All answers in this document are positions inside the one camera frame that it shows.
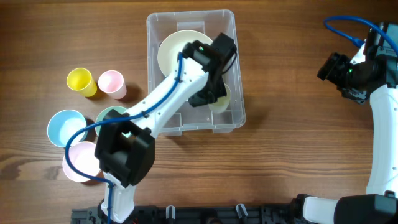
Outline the yellow cup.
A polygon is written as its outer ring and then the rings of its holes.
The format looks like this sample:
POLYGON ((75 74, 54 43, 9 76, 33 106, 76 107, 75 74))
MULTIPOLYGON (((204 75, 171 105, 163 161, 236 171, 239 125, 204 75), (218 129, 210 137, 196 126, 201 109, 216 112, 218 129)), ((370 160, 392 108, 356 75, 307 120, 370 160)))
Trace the yellow cup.
POLYGON ((97 92, 95 79, 85 68, 72 70, 67 76, 67 86, 84 97, 92 97, 97 92))

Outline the clear plastic storage container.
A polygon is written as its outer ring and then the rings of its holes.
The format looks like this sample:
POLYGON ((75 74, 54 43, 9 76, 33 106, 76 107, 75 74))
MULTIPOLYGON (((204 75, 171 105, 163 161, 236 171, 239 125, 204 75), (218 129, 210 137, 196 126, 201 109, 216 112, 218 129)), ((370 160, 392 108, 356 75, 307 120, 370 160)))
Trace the clear plastic storage container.
MULTIPOLYGON (((164 79, 157 56, 159 47, 166 37, 180 30, 195 30, 211 39, 224 33, 234 42, 236 35, 235 17, 228 9, 210 11, 160 12, 147 17, 147 69, 148 92, 152 92, 164 79)), ((211 129, 213 133, 230 133, 241 127, 246 121, 243 99, 241 69, 239 60, 223 75, 223 81, 231 92, 231 99, 226 111, 215 114, 209 107, 192 107, 185 102, 161 129, 164 136, 180 136, 184 131, 211 129)))

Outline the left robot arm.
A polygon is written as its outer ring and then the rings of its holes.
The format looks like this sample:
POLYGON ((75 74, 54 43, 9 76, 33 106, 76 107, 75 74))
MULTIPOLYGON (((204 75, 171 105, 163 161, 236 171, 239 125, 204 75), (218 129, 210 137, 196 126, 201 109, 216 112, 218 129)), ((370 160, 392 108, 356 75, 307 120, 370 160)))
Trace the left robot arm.
POLYGON ((101 123, 95 157, 107 181, 101 210, 108 223, 126 223, 134 211, 137 184, 155 161, 155 140, 185 103, 216 103, 226 96, 223 74, 237 57, 234 39, 220 33, 212 44, 185 44, 177 68, 135 106, 109 111, 101 123))

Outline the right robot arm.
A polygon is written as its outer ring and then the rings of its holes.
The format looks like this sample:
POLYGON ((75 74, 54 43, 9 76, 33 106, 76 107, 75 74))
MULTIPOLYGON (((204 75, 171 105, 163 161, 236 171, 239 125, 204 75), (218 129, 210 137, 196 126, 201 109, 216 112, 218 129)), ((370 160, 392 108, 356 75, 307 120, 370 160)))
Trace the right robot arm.
POLYGON ((310 223, 397 223, 397 24, 378 25, 351 16, 324 20, 356 21, 369 26, 368 37, 350 41, 358 47, 353 58, 333 53, 318 78, 336 85, 342 97, 363 104, 373 113, 373 161, 364 195, 332 200, 300 195, 295 217, 310 223))

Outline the cream white bowl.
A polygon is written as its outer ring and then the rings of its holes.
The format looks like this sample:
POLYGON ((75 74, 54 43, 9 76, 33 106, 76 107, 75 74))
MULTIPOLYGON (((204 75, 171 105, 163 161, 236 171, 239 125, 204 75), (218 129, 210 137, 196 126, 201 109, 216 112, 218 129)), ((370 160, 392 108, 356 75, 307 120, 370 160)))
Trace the cream white bowl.
POLYGON ((195 30, 181 30, 170 34, 161 43, 157 55, 159 68, 163 75, 167 77, 175 68, 178 53, 189 42, 199 40, 204 44, 212 44, 213 41, 205 34, 195 30))

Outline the light blue small bowl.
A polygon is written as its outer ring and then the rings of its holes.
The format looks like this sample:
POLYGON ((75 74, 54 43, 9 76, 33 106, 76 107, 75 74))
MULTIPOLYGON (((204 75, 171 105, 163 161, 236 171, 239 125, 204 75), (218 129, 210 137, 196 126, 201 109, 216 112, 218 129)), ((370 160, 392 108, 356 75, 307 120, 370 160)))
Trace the light blue small bowl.
POLYGON ((47 125, 47 137, 53 145, 65 147, 71 136, 86 125, 86 119, 80 112, 62 110, 50 119, 47 125))

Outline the pink cup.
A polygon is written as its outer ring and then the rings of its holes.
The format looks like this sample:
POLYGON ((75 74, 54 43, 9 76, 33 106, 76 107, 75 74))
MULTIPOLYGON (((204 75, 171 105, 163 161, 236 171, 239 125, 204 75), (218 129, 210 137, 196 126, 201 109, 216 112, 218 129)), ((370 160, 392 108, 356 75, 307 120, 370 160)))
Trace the pink cup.
POLYGON ((116 70, 102 73, 98 79, 98 86, 101 91, 116 100, 124 98, 127 93, 124 77, 116 70))

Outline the pale green cup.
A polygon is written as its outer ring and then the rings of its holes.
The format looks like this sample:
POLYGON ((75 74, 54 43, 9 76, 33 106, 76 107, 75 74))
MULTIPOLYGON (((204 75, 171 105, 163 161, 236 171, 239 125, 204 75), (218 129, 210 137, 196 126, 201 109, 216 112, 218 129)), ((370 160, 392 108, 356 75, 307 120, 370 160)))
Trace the pale green cup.
POLYGON ((218 101, 216 103, 209 104, 208 107, 209 109, 214 113, 214 114, 221 114, 224 111, 226 111, 230 101, 231 101, 231 90, 229 89, 229 86, 227 84, 224 85, 226 88, 226 96, 222 96, 218 98, 218 101))

